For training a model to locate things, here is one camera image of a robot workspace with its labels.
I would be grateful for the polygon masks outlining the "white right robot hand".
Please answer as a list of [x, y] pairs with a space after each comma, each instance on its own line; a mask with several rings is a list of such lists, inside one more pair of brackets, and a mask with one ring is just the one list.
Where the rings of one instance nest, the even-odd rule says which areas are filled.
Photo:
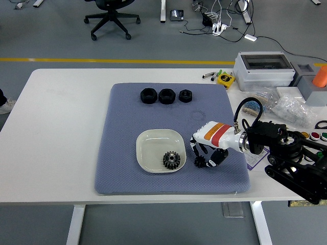
[[[243, 131], [236, 131], [233, 126], [221, 122], [206, 123], [190, 139], [190, 146], [196, 155], [194, 164], [198, 168], [215, 167], [227, 158], [228, 149], [244, 152], [243, 135]], [[199, 154], [197, 146], [200, 146], [205, 154], [208, 153], [207, 146], [214, 150], [209, 160]]]

